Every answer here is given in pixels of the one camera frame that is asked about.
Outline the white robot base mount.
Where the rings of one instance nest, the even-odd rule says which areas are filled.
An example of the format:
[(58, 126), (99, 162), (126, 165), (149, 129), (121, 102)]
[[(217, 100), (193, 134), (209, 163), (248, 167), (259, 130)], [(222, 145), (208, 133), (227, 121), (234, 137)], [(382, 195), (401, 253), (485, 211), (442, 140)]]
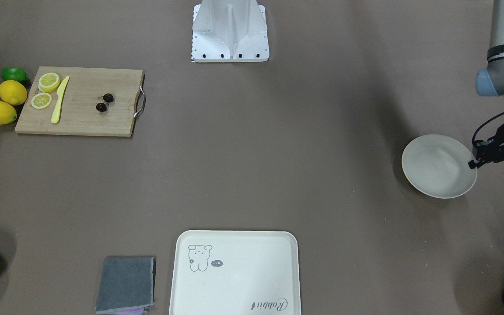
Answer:
[(192, 62), (270, 59), (266, 8), (256, 0), (203, 0), (192, 12)]

